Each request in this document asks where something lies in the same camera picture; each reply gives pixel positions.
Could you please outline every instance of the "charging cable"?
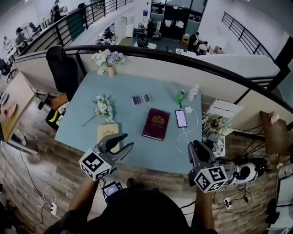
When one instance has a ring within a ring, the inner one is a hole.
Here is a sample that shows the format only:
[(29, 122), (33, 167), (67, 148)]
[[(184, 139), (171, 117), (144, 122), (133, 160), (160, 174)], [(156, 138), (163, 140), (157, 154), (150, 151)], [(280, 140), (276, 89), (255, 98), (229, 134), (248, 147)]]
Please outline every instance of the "charging cable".
[(192, 112), (195, 112), (195, 114), (196, 114), (196, 126), (195, 126), (193, 129), (191, 129), (191, 130), (189, 130), (189, 131), (187, 131), (187, 132), (184, 130), (184, 128), (182, 128), (182, 129), (183, 129), (183, 133), (181, 133), (181, 134), (178, 136), (177, 141), (176, 141), (177, 150), (178, 150), (179, 152), (181, 152), (181, 153), (186, 153), (186, 152), (188, 152), (188, 150), (187, 150), (187, 151), (181, 151), (181, 150), (178, 148), (178, 140), (179, 140), (179, 138), (181, 137), (181, 135), (185, 134), (186, 139), (187, 139), (187, 145), (188, 145), (188, 144), (189, 144), (189, 140), (188, 140), (187, 133), (190, 133), (191, 131), (193, 131), (194, 129), (196, 129), (197, 126), (198, 126), (198, 116), (197, 116), (196, 111), (195, 111), (194, 109), (192, 109), (190, 106), (185, 107), (185, 113), (186, 113), (186, 114), (189, 114), (189, 113), (192, 113)]

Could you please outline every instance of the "potted plant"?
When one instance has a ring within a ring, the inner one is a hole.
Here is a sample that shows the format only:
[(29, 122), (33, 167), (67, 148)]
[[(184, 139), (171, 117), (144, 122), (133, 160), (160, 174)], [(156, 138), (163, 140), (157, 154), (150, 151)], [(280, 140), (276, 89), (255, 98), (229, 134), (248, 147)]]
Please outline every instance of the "potted plant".
[(108, 74), (110, 78), (115, 75), (114, 65), (123, 63), (126, 59), (122, 53), (117, 51), (111, 52), (109, 49), (104, 51), (99, 51), (92, 56), (92, 60), (95, 61), (96, 65), (99, 67), (98, 74), (101, 75), (105, 72), (102, 66), (105, 64), (108, 67)]

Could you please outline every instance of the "water bottle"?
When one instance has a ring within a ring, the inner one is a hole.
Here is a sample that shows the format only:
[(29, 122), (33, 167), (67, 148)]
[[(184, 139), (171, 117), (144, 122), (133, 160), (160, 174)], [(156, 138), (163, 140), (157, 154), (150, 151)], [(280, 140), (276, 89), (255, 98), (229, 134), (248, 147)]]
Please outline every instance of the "water bottle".
[(287, 177), (291, 174), (293, 174), (293, 163), (288, 166), (281, 167), (279, 170), (279, 178), (280, 179)]
[(199, 92), (199, 87), (200, 85), (196, 85), (195, 87), (191, 88), (188, 96), (187, 96), (187, 99), (189, 101), (193, 101), (194, 100), (194, 97), (198, 94)]

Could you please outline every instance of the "white flower bouquet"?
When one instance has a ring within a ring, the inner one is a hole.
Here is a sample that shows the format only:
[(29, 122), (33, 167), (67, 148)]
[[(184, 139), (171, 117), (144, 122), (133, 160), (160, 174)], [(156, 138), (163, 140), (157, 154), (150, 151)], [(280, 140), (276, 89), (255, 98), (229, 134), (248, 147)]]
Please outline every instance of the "white flower bouquet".
[(94, 109), (95, 116), (103, 116), (106, 122), (113, 121), (113, 108), (109, 101), (109, 96), (98, 95), (97, 98), (97, 107)]
[(108, 67), (112, 67), (115, 64), (120, 64), (125, 62), (125, 56), (122, 53), (117, 51), (111, 52), (109, 49), (104, 51), (99, 51), (92, 56), (92, 60), (95, 61), (95, 64), (99, 67), (98, 74), (103, 74), (105, 71), (102, 69), (102, 66), (105, 64)]

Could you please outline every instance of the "flower vase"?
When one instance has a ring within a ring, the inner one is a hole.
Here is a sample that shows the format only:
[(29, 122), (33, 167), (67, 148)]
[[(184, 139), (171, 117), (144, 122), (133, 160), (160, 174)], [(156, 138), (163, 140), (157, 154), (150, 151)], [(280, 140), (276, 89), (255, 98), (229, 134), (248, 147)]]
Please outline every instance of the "flower vase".
[(109, 77), (110, 77), (110, 78), (114, 78), (114, 76), (115, 76), (115, 69), (114, 69), (114, 66), (112, 66), (112, 67), (108, 67), (108, 74), (109, 74)]

